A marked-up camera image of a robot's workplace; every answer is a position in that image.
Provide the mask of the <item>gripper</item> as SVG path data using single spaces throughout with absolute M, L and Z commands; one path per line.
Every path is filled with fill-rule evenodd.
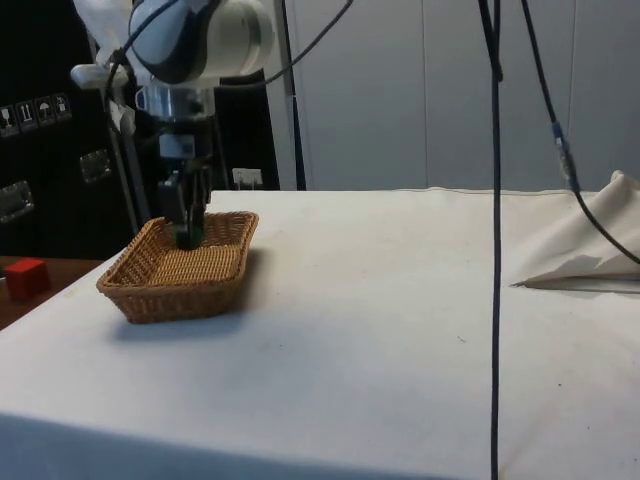
M 165 159 L 194 161 L 191 245 L 199 246 L 204 236 L 204 216 L 210 201 L 212 170 L 204 158 L 214 151 L 213 120 L 158 123 L 159 153 Z M 176 246 L 189 248 L 189 217 L 185 206 L 183 183 L 179 171 L 173 171 L 158 184 L 158 196 L 164 219 L 172 225 Z

